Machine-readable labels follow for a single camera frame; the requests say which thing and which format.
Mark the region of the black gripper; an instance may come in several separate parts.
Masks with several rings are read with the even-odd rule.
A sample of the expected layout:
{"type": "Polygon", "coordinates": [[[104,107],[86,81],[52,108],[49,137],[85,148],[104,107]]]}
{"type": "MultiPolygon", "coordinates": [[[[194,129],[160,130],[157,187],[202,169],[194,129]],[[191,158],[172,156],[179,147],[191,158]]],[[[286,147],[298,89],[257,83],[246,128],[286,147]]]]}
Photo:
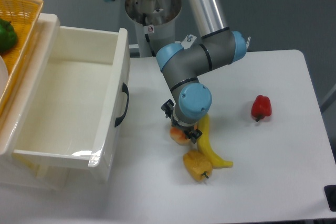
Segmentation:
{"type": "Polygon", "coordinates": [[[162,106],[161,110],[165,113],[166,118],[171,118],[171,125],[185,134],[193,144],[202,136],[202,131],[198,129],[197,124],[190,124],[182,122],[176,115],[174,110],[174,102],[168,99],[162,106]]]}

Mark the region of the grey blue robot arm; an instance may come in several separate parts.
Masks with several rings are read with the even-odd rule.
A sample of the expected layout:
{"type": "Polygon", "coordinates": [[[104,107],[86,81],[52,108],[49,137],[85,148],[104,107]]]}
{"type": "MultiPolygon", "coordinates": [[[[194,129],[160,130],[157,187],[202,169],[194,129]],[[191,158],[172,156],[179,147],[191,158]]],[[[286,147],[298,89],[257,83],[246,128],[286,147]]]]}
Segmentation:
{"type": "Polygon", "coordinates": [[[181,0],[125,0],[125,11],[138,27],[140,54],[156,58],[173,96],[161,109],[173,127],[196,142],[202,135],[197,123],[212,103],[211,92],[198,77],[243,58],[248,43],[230,29],[218,0],[189,2],[201,37],[197,45],[190,38],[174,41],[181,0]]]}

